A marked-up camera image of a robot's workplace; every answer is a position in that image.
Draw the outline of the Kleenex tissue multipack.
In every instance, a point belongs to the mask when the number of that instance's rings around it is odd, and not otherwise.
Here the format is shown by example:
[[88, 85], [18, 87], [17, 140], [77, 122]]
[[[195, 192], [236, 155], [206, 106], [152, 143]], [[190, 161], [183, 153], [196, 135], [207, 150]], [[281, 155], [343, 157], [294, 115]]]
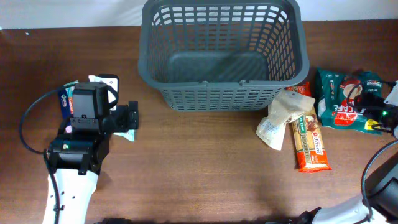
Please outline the Kleenex tissue multipack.
[[90, 82], [71, 82], [64, 84], [58, 91], [61, 112], [64, 119], [94, 118], [93, 87]]

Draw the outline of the green Nescafe coffee bag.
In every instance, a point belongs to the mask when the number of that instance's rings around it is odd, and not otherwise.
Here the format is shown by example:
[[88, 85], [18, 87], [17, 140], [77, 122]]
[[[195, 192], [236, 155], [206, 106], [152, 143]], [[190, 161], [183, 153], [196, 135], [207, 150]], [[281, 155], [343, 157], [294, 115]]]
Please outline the green Nescafe coffee bag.
[[338, 130], [355, 130], [380, 135], [371, 126], [377, 121], [364, 116], [365, 109], [353, 108], [354, 98], [362, 93], [381, 96], [378, 74], [359, 72], [355, 75], [318, 69], [315, 74], [315, 98], [318, 120], [323, 126]]

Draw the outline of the San Remo spaghetti packet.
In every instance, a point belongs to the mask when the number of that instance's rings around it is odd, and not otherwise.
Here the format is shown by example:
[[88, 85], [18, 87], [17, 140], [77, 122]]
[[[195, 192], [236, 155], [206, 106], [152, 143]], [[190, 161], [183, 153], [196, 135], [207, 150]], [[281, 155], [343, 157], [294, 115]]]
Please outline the San Remo spaghetti packet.
[[314, 106], [292, 123], [292, 130], [299, 171], [331, 170]]

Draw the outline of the grey plastic basket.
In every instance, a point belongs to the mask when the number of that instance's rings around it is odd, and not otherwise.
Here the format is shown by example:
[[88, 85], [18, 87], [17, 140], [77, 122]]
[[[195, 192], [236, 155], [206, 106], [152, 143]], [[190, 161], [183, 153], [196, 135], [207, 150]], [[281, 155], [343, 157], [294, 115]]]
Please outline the grey plastic basket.
[[138, 69], [177, 111], [252, 111], [308, 75], [295, 0], [149, 0]]

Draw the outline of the beige paper pouch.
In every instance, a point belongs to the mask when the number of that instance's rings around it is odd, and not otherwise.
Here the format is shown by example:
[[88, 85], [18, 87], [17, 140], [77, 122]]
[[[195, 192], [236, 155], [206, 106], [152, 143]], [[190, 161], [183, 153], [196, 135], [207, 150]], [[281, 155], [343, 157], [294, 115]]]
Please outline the beige paper pouch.
[[268, 106], [268, 115], [257, 126], [257, 136], [270, 148], [280, 151], [286, 125], [309, 112], [314, 102], [311, 96], [282, 90]]

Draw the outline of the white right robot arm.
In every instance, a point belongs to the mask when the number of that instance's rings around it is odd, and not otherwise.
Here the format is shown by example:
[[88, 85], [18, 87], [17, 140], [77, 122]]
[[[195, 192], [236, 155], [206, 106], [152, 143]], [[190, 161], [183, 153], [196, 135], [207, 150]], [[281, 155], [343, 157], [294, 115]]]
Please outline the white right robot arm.
[[[363, 93], [354, 98], [354, 108], [365, 109], [379, 122], [377, 128], [397, 137], [396, 91], [391, 91], [387, 98]], [[305, 211], [295, 223], [397, 223], [397, 154], [369, 173], [376, 159], [394, 146], [396, 139], [370, 158], [361, 176], [360, 195], [334, 207]]]

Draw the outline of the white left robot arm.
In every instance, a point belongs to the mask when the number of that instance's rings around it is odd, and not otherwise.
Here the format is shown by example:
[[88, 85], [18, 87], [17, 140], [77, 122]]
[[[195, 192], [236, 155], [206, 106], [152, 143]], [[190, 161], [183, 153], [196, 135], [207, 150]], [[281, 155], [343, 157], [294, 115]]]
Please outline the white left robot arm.
[[73, 113], [44, 152], [49, 173], [44, 223], [85, 222], [111, 136], [139, 127], [138, 103], [119, 105], [117, 97], [104, 82], [75, 84]]

